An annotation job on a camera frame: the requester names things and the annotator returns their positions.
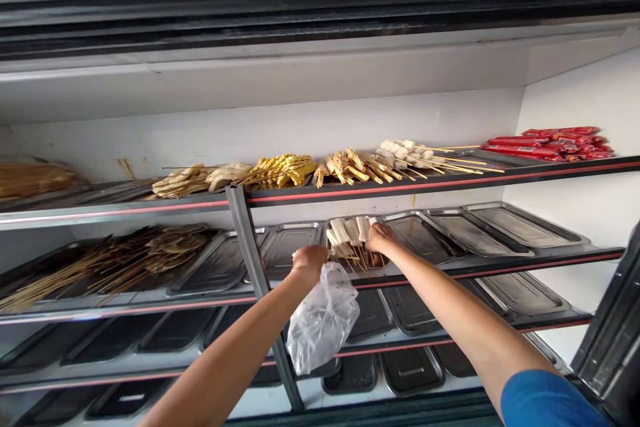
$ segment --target metal pole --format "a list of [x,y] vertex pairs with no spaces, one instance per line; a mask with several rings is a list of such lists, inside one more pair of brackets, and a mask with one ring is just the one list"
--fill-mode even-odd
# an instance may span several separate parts
[[[260,249],[255,239],[255,226],[253,225],[253,217],[247,206],[247,198],[245,197],[244,187],[241,185],[230,185],[225,189],[227,200],[229,200],[229,209],[233,216],[233,224],[238,235],[240,243],[240,251],[242,252],[249,278],[253,284],[255,295],[260,300],[269,293],[269,282],[265,277],[264,260],[260,254]],[[280,373],[280,379],[287,391],[291,409],[293,411],[302,411],[305,406],[298,391],[298,385],[295,382],[295,374],[293,367],[289,362],[287,349],[285,348],[285,340],[283,333],[280,332],[278,339],[273,346],[273,356]]]

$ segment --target plastic bag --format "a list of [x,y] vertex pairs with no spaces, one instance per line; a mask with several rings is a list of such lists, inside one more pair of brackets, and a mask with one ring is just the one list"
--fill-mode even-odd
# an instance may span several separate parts
[[340,264],[323,265],[320,282],[291,316],[287,349],[298,375],[326,364],[344,345],[360,315],[357,296]]

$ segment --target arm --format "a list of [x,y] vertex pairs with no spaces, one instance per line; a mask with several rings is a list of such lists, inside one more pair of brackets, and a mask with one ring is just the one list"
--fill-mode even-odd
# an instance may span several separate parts
[[287,320],[319,281],[326,259],[322,246],[298,250],[291,273],[204,351],[140,426],[222,425]]
[[402,246],[388,226],[373,224],[367,247],[386,255],[405,274],[468,357],[501,418],[500,398],[513,375],[524,370],[560,375],[537,348],[480,299]]

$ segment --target blue sleeve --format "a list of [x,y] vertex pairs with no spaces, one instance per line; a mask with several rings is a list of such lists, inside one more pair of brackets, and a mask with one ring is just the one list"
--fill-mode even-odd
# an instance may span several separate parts
[[500,407],[507,427],[610,427],[578,389],[545,370],[511,377]]

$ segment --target empty tray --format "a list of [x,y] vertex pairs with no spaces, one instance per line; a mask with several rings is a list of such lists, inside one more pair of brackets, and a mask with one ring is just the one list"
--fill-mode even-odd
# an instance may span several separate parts
[[427,214],[454,241],[474,254],[492,258],[534,255],[525,246],[462,209],[430,209]]
[[86,409],[105,389],[104,386],[95,386],[52,390],[20,417],[15,425],[54,427],[66,424]]
[[[503,317],[508,313],[475,280],[459,283]],[[382,290],[398,328],[408,336],[431,334],[442,329],[418,293],[410,285]]]
[[387,384],[398,397],[428,392],[445,381],[442,368],[428,347],[383,352],[381,361]]
[[534,316],[569,308],[565,300],[526,272],[485,277],[481,282],[518,314]]
[[88,419],[127,417],[160,397],[173,379],[138,380],[114,385],[87,411]]
[[520,244],[553,248],[588,244],[589,240],[505,202],[476,203],[464,209]]
[[329,395],[370,392],[378,382],[375,356],[365,354],[342,359],[340,370],[322,379],[322,389]]
[[323,230],[321,222],[283,224],[271,229],[263,248],[267,279],[284,279],[293,267],[293,252],[320,244]]
[[178,310],[165,314],[138,346],[139,352],[179,352],[187,348],[205,329],[216,308]]
[[62,364],[84,364],[114,359],[146,336],[164,314],[146,314],[115,318],[95,335],[69,352]]
[[45,326],[0,359],[0,374],[13,375],[47,367],[104,322],[87,320]]
[[434,265],[443,264],[465,252],[438,232],[424,213],[411,210],[383,218],[400,242],[416,255]]
[[452,376],[454,377],[474,377],[477,374],[471,365],[467,356],[460,350],[457,344],[441,344],[434,346],[438,360]]
[[351,329],[347,343],[360,342],[393,328],[391,312],[378,289],[360,290],[356,300],[360,306],[360,316]]
[[[267,237],[266,229],[256,229],[258,248]],[[228,290],[247,273],[236,232],[218,235],[198,260],[169,288],[171,294],[211,293]]]

